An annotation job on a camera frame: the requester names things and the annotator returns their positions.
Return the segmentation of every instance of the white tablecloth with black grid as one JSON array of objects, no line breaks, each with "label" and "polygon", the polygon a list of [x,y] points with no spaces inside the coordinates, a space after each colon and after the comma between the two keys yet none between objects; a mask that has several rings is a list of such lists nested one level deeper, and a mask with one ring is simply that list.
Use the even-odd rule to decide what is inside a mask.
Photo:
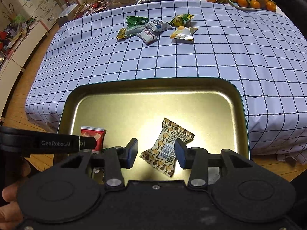
[{"label": "white tablecloth with black grid", "polygon": [[[170,21],[196,15],[194,44],[162,32],[146,46],[117,41],[126,16]],[[221,77],[240,91],[252,154],[307,159],[307,42],[293,23],[269,11],[204,1],[140,4],[65,24],[54,36],[26,102],[43,128],[57,129],[70,92],[84,84],[154,77]]]}]

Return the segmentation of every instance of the wooden floor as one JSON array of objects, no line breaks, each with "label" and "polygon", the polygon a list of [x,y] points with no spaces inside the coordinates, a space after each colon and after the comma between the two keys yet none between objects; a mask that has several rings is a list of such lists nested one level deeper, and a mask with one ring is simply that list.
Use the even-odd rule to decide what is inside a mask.
[{"label": "wooden floor", "polygon": [[[41,44],[37,48],[36,52],[32,54],[31,59],[26,67],[26,70],[23,73],[20,81],[18,82],[13,97],[9,103],[7,114],[5,116],[4,126],[14,127],[17,129],[43,131],[43,129],[28,122],[24,108],[27,95],[34,81],[41,61],[49,47],[52,38],[54,37],[58,29],[59,27],[55,25],[50,30],[49,36],[47,36],[43,41],[41,41]],[[302,173],[305,169],[307,169],[307,165],[303,166],[300,164],[296,164],[291,160],[287,162],[278,162],[275,155],[254,156],[252,158],[257,164],[282,176],[288,181],[291,181],[300,173]],[[53,155],[31,155],[28,160],[37,169],[45,170],[52,165]]]}]

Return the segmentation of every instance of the metal bowl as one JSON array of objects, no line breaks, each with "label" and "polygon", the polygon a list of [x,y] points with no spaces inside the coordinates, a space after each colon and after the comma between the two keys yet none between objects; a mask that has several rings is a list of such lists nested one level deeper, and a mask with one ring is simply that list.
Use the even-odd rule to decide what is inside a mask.
[{"label": "metal bowl", "polygon": [[3,62],[4,62],[4,54],[3,52],[0,51],[0,66],[2,65]]}]

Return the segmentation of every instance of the black circular cover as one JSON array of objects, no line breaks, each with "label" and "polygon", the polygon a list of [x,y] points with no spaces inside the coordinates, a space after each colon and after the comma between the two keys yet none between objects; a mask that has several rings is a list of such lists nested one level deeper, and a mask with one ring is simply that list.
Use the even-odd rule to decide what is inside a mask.
[{"label": "black circular cover", "polygon": [[24,215],[40,222],[58,223],[78,218],[99,198],[97,182],[77,169],[42,172],[29,179],[17,193]]},{"label": "black circular cover", "polygon": [[212,186],[216,206],[230,217],[245,222],[270,222],[294,204],[294,187],[271,172],[243,168],[220,178]]}]

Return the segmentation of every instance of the gold tray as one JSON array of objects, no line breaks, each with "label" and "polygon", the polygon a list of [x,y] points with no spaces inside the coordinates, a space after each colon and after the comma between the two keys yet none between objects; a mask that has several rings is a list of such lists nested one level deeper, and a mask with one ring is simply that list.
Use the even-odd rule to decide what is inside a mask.
[{"label": "gold tray", "polygon": [[185,180],[190,170],[178,161],[169,178],[140,158],[150,149],[167,118],[195,134],[188,147],[209,153],[231,149],[250,157],[245,112],[239,91],[220,78],[154,78],[84,85],[67,98],[59,133],[80,135],[81,125],[106,129],[103,147],[123,146],[136,138],[139,152],[128,180]]}]

